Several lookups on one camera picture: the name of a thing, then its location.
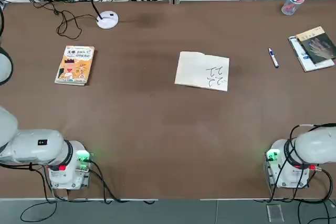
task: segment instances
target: colorful book cover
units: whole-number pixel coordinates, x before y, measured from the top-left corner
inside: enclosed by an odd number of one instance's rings
[[[83,86],[89,79],[94,47],[67,46],[55,83]]]
[[[305,31],[296,37],[314,64],[336,57],[336,47],[322,27]]]

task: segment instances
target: black label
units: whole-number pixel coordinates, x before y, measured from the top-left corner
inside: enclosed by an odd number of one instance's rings
[[[47,145],[48,143],[48,140],[47,139],[40,139],[38,142],[37,142],[37,145]]]

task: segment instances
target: green led light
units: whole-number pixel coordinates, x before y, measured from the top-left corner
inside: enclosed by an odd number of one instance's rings
[[[77,159],[79,161],[88,161],[90,159],[90,153],[87,151],[77,151]]]
[[[270,149],[267,152],[267,158],[268,158],[268,160],[269,161],[277,161],[279,153],[280,153],[280,150],[278,150],[278,149]]]

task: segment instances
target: book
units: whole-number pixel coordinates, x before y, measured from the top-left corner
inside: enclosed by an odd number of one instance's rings
[[[305,72],[328,68],[335,65],[333,60],[325,60],[320,63],[314,64],[304,48],[301,46],[301,43],[298,41],[296,36],[291,36],[288,38],[288,40]]]
[[[175,84],[227,91],[229,59],[201,52],[180,52]]]
[[[321,26],[297,34],[296,37],[314,64],[336,57],[336,47]]]
[[[94,47],[66,46],[55,83],[84,86],[89,79]]]

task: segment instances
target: lamp head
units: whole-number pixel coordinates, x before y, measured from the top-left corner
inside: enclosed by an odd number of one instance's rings
[[[12,76],[12,59],[4,49],[0,47],[0,86],[5,84]]]

